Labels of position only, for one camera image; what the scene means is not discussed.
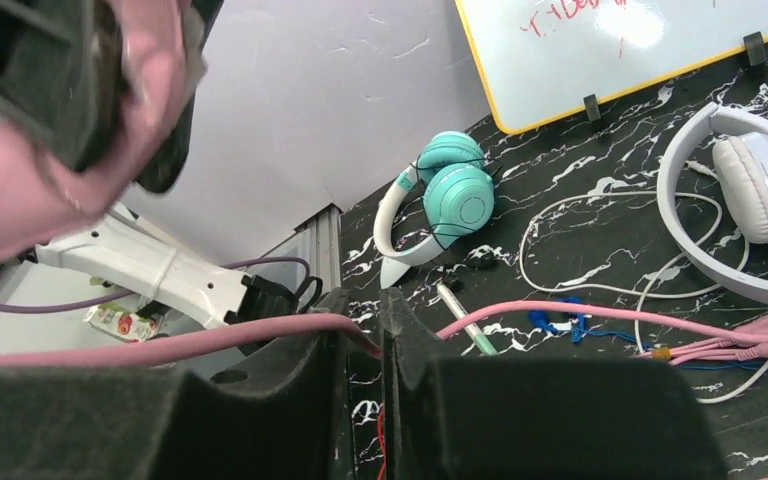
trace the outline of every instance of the red wire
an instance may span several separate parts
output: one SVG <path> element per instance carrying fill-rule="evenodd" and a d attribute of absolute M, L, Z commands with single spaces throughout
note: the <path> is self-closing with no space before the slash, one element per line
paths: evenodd
<path fill-rule="evenodd" d="M 381 449 L 381 469 L 378 470 L 378 480 L 383 480 L 384 475 L 387 472 L 387 451 L 384 449 L 384 404 L 381 404 L 381 409 L 378 410 L 378 421 L 376 422 L 378 428 L 378 448 Z"/>

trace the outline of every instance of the white wall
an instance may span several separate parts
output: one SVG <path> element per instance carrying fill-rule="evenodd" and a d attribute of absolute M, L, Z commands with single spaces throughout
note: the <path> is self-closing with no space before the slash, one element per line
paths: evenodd
<path fill-rule="evenodd" d="M 206 258 L 257 257 L 489 113 L 452 0 L 227 0 L 188 164 L 137 213 Z"/>
<path fill-rule="evenodd" d="M 0 303 L 40 306 L 71 303 L 110 293 L 90 285 L 89 275 L 25 263 L 0 271 Z M 24 353 L 121 343 L 83 323 L 87 310 L 49 315 L 0 313 L 0 353 Z"/>

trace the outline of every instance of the headphone headband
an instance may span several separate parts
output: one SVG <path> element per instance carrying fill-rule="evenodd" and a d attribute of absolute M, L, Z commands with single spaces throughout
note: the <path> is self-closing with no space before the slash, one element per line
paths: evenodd
<path fill-rule="evenodd" d="M 434 237 L 433 233 L 423 239 L 418 245 L 407 250 L 398 252 L 393 248 L 390 238 L 393 234 L 393 221 L 396 219 L 396 213 L 399 211 L 399 207 L 402 205 L 402 201 L 408 195 L 408 192 L 418 182 L 419 175 L 415 165 L 412 163 L 399 174 L 396 181 L 390 185 L 384 198 L 378 204 L 378 213 L 375 214 L 375 224 L 372 230 L 375 246 L 381 255 L 385 257 L 385 260 L 387 258 L 397 260 L 408 267 L 415 267 L 430 262 L 444 251 L 444 246 L 441 244 L 441 241 L 444 239 L 438 240 Z"/>
<path fill-rule="evenodd" d="M 679 129 L 661 159 L 657 199 L 661 219 L 687 258 L 719 285 L 746 298 L 768 304 L 768 280 L 753 277 L 725 265 L 700 247 L 682 228 L 675 206 L 678 178 L 685 162 L 702 140 L 712 133 L 768 135 L 768 120 L 734 108 L 709 103 Z"/>

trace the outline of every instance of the marble surface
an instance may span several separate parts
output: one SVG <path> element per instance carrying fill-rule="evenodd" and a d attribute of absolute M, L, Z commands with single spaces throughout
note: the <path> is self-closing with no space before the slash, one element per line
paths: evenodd
<path fill-rule="evenodd" d="M 580 115 L 510 137 L 499 132 L 489 118 L 475 125 L 468 133 L 501 168 L 496 175 L 495 213 L 480 232 L 460 239 L 436 263 L 404 279 L 401 289 L 417 316 L 432 330 L 453 320 L 434 286 L 444 275 L 456 275 L 462 282 L 463 289 L 457 296 L 468 310 L 502 301 L 551 297 L 531 288 L 517 267 L 519 243 L 529 220 L 549 204 L 572 195 L 654 191 L 660 156 L 670 139 L 709 101 L 739 105 L 768 117 L 768 69 L 765 77 L 753 78 L 742 69 L 741 61 L 726 59 L 608 104 L 603 107 L 607 123 L 601 131 Z M 711 145 L 701 145 L 693 159 L 712 166 Z M 679 190 L 710 196 L 722 203 L 716 182 L 691 171 L 682 175 Z M 372 335 L 377 335 L 378 328 L 381 261 L 372 241 L 372 225 L 383 193 L 384 188 L 342 217 L 343 285 L 350 289 L 354 300 L 352 317 Z M 694 238 L 701 236 L 715 218 L 714 209 L 699 201 L 680 201 L 679 214 Z M 396 247 L 404 248 L 423 238 L 427 226 L 420 197 L 412 195 L 397 217 Z M 545 215 L 538 232 L 529 241 L 526 268 L 529 276 L 543 286 L 598 282 L 641 289 L 661 265 L 678 253 L 661 224 L 653 196 L 573 202 Z M 724 262 L 739 262 L 743 239 L 728 215 L 705 248 Z M 471 269 L 467 263 L 475 257 L 495 258 L 495 266 Z M 752 247 L 746 270 L 768 278 L 768 246 Z M 682 261 L 661 277 L 656 291 L 688 292 L 710 283 Z M 597 305 L 626 308 L 634 308 L 637 300 L 595 289 L 572 295 Z M 722 289 L 692 299 L 647 300 L 644 309 L 731 328 L 768 312 L 767 306 Z M 600 329 L 632 331 L 632 325 L 625 321 L 593 318 L 590 322 Z M 525 313 L 492 318 L 482 326 L 505 355 L 595 358 L 634 353 L 629 343 L 613 338 L 585 337 L 573 345 L 569 335 L 553 337 L 535 330 Z M 654 326 L 644 326 L 643 335 L 649 343 L 669 345 L 699 338 Z M 477 354 L 465 334 L 449 341 L 465 354 Z M 351 352 L 348 368 L 357 478 L 375 478 L 381 464 L 375 434 L 381 398 L 379 365 L 362 353 Z M 751 372 L 682 370 L 682 374 L 699 396 L 718 396 L 740 385 Z M 768 374 L 737 399 L 706 406 L 705 411 L 732 476 L 768 476 Z"/>

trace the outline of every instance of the cat ear headphones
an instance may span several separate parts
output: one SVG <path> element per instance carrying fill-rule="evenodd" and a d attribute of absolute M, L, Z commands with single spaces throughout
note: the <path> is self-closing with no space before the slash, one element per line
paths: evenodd
<path fill-rule="evenodd" d="M 658 209 L 670 235 L 702 273 L 735 293 L 768 305 L 768 280 L 738 272 L 708 255 L 678 220 L 675 192 L 682 167 L 713 133 L 729 135 L 713 149 L 726 207 L 750 243 L 768 244 L 768 120 L 742 110 L 710 103 L 676 133 L 661 159 Z"/>
<path fill-rule="evenodd" d="M 483 227 L 493 213 L 493 179 L 484 172 L 484 152 L 469 135 L 443 132 L 431 139 L 416 161 L 396 178 L 378 204 L 373 239 L 384 258 L 381 288 L 393 286 L 410 267 L 443 253 L 458 238 Z M 391 243 L 396 212 L 420 182 L 427 187 L 422 206 L 431 235 L 396 251 Z"/>

